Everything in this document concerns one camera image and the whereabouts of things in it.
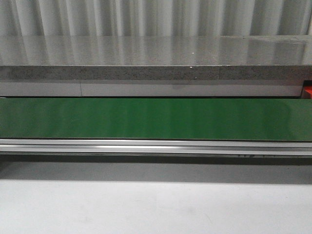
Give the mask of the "green conveyor belt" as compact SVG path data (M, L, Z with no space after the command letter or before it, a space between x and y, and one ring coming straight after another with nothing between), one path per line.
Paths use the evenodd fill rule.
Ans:
M312 102L284 98L8 97L3 138L311 141Z

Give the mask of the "grey stone counter ledge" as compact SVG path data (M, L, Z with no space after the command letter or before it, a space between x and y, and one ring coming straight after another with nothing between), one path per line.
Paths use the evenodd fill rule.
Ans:
M310 36L2 36L1 80L312 78Z

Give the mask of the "white panel under ledge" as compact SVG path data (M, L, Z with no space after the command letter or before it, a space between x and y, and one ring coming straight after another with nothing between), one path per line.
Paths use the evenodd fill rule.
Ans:
M299 97L302 81L1 81L2 97Z

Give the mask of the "red plastic tray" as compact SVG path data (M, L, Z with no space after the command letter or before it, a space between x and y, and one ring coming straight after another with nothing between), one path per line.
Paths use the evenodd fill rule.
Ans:
M304 99L312 99L312 86L304 86L302 90L302 98Z

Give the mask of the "white pleated curtain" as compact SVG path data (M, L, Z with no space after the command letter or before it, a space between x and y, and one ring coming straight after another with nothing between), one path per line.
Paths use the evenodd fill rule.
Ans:
M309 0L3 0L3 36L310 35Z

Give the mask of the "aluminium conveyor frame rail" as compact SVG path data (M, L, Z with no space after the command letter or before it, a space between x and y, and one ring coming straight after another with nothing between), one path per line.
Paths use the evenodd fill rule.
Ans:
M133 139L1 139L1 152L311 156L310 142Z

